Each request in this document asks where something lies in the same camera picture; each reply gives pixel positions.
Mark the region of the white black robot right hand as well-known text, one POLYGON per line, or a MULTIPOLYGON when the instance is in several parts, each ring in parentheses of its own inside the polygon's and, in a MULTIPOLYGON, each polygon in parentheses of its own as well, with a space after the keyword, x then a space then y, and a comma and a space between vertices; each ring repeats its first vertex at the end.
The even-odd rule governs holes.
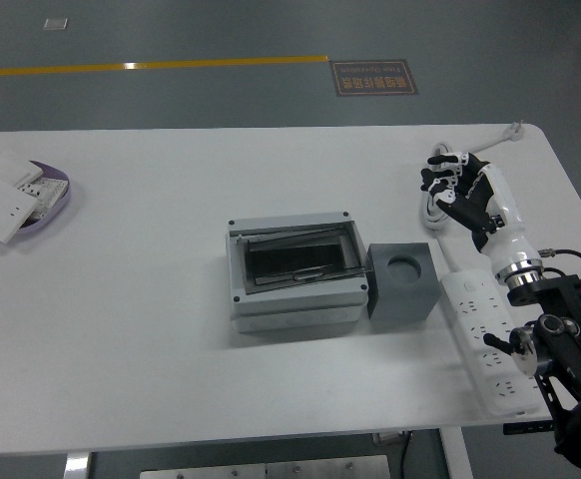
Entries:
POLYGON ((494 164, 468 152, 440 154, 426 161, 421 179, 433 207, 471 232, 499 282, 516 272, 541 269, 540 254, 526 238, 511 190, 494 164))

